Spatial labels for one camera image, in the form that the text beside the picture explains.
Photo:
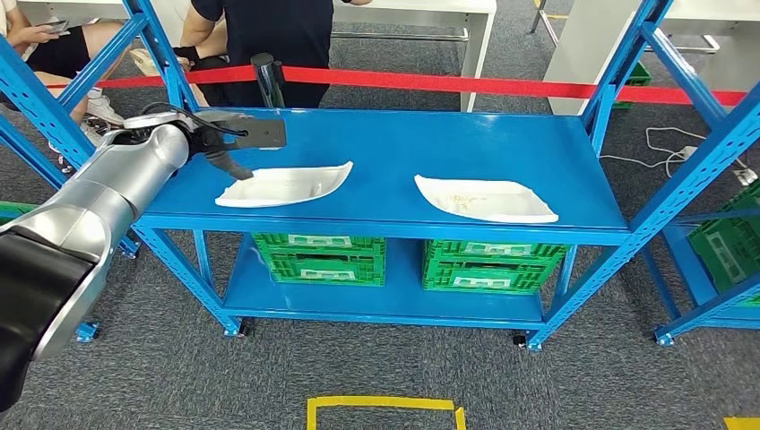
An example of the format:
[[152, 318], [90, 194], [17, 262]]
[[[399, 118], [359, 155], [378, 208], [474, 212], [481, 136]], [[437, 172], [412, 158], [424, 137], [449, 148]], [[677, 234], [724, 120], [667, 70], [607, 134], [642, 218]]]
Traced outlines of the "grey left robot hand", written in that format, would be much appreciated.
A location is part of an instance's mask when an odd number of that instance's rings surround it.
[[214, 167], [225, 171], [236, 180], [245, 180], [253, 176], [250, 169], [245, 169], [234, 161], [228, 151], [233, 151], [235, 145], [227, 145], [223, 135], [246, 137], [247, 131], [233, 129], [227, 122], [242, 117], [239, 113], [223, 110], [203, 110], [197, 113], [187, 113], [194, 129], [190, 132], [189, 156], [203, 154], [206, 161]]

